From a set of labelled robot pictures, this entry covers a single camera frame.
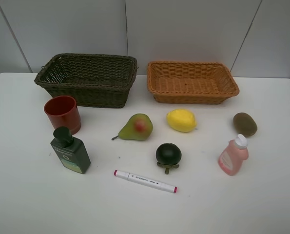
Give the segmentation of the yellow lemon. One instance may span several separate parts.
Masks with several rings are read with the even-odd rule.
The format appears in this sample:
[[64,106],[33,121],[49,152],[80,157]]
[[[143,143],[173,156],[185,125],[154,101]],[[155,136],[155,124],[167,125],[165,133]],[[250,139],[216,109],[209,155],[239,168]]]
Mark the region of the yellow lemon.
[[179,132],[191,132],[197,127],[195,115],[186,109],[175,109],[166,115],[168,125]]

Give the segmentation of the dark mangosteen fruit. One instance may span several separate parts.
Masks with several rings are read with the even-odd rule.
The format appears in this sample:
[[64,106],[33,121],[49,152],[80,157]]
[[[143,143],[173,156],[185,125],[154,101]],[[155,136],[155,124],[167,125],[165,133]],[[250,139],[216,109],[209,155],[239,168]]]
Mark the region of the dark mangosteen fruit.
[[165,169],[165,174],[169,174],[170,169],[177,169],[182,158],[181,150],[173,143],[161,144],[155,154],[157,166]]

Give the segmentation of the pink bottle white cap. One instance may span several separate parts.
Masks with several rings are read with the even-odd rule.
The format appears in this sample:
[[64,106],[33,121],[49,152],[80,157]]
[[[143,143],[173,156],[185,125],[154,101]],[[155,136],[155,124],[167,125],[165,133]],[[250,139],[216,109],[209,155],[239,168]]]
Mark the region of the pink bottle white cap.
[[248,141],[242,134],[229,141],[218,158],[218,165],[226,174],[234,176],[239,172],[243,161],[249,157],[247,146]]

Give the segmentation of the brown kiwi fruit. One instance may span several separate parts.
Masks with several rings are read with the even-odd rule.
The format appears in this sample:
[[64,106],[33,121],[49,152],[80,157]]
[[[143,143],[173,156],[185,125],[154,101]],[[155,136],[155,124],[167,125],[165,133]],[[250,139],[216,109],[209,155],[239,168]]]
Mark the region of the brown kiwi fruit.
[[233,125],[238,134],[245,137],[251,137],[257,132],[257,124],[247,113],[237,113],[233,117]]

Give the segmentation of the green red pear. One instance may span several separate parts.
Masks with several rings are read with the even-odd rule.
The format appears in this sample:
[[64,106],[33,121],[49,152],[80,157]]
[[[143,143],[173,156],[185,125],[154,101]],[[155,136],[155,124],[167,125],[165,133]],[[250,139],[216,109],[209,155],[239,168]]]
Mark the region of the green red pear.
[[146,114],[138,113],[130,117],[118,135],[111,140],[147,140],[153,131],[153,124]]

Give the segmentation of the orange wicker basket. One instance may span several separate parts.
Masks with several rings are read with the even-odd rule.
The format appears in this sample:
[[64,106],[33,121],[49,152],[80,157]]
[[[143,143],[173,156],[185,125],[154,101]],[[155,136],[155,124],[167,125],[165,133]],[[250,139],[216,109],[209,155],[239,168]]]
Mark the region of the orange wicker basket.
[[160,103],[220,104],[239,94],[229,69],[218,62],[152,61],[147,88]]

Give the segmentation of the white pink-tipped marker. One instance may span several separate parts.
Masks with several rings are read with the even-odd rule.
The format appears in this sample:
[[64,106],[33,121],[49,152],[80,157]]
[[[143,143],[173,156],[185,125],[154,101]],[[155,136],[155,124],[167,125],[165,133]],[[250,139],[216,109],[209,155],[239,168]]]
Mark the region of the white pink-tipped marker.
[[137,183],[146,187],[154,188],[157,190],[169,192],[175,194],[177,192],[177,187],[173,185],[169,185],[160,181],[156,181],[153,179],[149,179],[140,175],[135,175],[129,172],[123,172],[119,170],[114,171],[114,176],[124,179],[129,182]]

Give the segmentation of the dark brown wicker basket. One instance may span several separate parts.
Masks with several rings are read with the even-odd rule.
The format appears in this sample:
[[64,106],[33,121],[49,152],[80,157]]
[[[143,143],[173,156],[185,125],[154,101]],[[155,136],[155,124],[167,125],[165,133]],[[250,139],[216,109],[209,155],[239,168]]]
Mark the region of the dark brown wicker basket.
[[34,82],[51,97],[71,96],[79,106],[122,108],[135,81],[137,60],[106,54],[57,54]]

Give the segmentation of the dark green pump bottle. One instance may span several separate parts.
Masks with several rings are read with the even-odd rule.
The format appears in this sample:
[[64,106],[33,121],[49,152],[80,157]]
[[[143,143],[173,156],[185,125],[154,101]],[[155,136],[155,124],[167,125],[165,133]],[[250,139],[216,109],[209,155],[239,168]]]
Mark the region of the dark green pump bottle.
[[56,128],[53,136],[54,139],[50,144],[63,166],[71,171],[85,174],[91,161],[82,140],[73,137],[65,126]]

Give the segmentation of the red plastic cup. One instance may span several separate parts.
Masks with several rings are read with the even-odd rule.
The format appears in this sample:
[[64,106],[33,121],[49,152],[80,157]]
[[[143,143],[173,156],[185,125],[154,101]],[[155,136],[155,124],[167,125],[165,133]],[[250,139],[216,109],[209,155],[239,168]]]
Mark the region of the red plastic cup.
[[50,99],[44,105],[44,112],[55,129],[65,126],[74,135],[81,128],[77,102],[71,96],[57,96]]

